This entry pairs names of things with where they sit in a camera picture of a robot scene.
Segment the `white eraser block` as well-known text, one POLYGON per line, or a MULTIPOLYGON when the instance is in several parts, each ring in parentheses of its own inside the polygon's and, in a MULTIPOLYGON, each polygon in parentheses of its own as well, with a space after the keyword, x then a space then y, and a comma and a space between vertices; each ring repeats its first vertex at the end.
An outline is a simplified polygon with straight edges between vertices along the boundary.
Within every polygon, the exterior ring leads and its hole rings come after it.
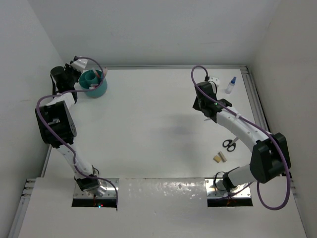
POLYGON ((218 155, 219 155, 219 157, 221 158, 221 160, 222 160, 224 163, 227 161, 227 159, 226 159, 226 157, 225 157, 225 155, 223 154, 222 151, 219 151, 219 152, 218 152, 218 155))

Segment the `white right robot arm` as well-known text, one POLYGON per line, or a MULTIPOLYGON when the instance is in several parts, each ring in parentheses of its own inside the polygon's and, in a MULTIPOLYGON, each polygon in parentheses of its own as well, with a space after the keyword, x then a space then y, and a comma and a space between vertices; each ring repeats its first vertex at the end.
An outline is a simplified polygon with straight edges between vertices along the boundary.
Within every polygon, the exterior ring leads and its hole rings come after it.
POLYGON ((222 182, 219 182, 217 186, 230 192, 241 184, 255 181, 267 183, 284 173, 283 160, 273 141, 279 146, 287 167, 291 168, 285 136, 281 133, 262 132, 242 120, 230 102, 226 99, 217 100, 214 87, 215 84, 212 82, 198 83, 195 87, 196 98, 193 108, 228 129, 252 152, 249 164, 226 172, 222 177, 222 182))

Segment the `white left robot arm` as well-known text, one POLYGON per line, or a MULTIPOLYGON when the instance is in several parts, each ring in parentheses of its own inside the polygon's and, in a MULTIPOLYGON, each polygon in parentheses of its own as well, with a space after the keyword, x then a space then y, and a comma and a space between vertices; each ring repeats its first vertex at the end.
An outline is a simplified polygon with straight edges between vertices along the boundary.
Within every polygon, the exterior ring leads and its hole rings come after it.
POLYGON ((35 110, 41 138, 45 144, 55 148, 68 162, 74 179, 82 192, 97 194, 100 182, 99 171, 80 156, 74 156, 74 138, 77 135, 69 109, 77 102, 74 85, 78 82, 86 65, 86 59, 74 59, 65 66, 56 66, 50 71, 53 86, 52 101, 35 110))

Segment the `large black handled scissors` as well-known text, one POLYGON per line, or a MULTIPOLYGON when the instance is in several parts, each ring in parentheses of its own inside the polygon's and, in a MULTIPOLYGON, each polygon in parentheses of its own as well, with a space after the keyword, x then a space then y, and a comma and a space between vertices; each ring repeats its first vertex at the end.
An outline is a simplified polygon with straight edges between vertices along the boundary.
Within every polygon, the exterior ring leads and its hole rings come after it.
POLYGON ((226 149, 228 152, 233 152, 236 149, 236 142, 239 140, 238 137, 234 139, 227 139, 223 141, 222 146, 226 149))

